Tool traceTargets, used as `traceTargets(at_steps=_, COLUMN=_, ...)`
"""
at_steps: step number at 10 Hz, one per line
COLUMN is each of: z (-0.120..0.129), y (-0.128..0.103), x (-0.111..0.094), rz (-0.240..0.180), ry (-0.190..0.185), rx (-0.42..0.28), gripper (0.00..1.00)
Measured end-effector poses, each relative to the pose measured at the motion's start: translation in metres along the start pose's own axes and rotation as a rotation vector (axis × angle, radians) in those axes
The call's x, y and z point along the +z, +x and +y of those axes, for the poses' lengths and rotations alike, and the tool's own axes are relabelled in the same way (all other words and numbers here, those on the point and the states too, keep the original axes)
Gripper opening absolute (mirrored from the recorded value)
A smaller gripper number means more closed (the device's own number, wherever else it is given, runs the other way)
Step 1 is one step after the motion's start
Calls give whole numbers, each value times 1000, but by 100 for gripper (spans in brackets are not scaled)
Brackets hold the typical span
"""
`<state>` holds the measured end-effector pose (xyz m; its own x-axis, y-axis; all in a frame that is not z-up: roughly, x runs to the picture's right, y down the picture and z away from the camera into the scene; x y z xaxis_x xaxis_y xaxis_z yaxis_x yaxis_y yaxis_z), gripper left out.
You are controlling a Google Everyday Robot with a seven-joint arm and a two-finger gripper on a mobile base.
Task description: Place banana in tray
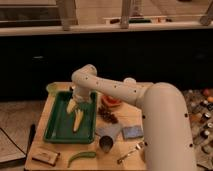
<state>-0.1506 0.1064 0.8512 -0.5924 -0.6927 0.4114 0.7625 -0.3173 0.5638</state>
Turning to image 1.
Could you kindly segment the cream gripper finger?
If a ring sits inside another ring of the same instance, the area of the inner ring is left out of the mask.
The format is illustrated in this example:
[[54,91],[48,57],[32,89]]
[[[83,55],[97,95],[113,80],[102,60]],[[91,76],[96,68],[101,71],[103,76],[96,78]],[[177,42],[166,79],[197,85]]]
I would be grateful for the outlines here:
[[83,102],[80,102],[79,105],[81,110],[86,110],[92,105],[92,101],[91,100],[83,101]]
[[66,109],[66,112],[68,114],[71,114],[72,111],[77,107],[77,102],[73,99],[71,99],[67,105],[67,109]]

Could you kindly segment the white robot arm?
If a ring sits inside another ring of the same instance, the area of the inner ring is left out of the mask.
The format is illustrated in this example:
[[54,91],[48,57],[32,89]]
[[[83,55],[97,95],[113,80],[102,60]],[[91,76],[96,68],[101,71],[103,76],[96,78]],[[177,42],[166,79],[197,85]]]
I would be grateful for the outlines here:
[[101,78],[91,64],[74,71],[73,98],[89,99],[95,90],[142,111],[145,162],[148,171],[197,171],[187,105],[174,85]]

